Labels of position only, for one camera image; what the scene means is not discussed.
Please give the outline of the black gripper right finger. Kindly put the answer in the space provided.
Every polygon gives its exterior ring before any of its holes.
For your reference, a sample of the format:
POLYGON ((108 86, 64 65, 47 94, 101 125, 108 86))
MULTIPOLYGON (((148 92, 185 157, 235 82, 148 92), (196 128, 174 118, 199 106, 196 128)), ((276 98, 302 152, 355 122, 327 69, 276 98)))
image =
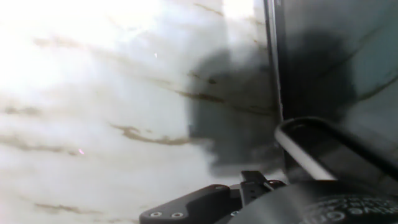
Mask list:
POLYGON ((241 172, 240 196, 242 206, 246 206, 275 189, 286 186, 280 180, 267 180, 265 176, 256 170, 245 170, 241 172))

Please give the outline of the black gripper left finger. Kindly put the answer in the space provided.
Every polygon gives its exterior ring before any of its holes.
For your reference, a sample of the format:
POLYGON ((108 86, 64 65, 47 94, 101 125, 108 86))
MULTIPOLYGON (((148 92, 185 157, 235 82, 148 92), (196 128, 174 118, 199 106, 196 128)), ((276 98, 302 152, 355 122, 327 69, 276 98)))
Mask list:
POLYGON ((242 208, 238 189, 209 185, 139 216, 140 224, 218 224, 227 223, 242 208))

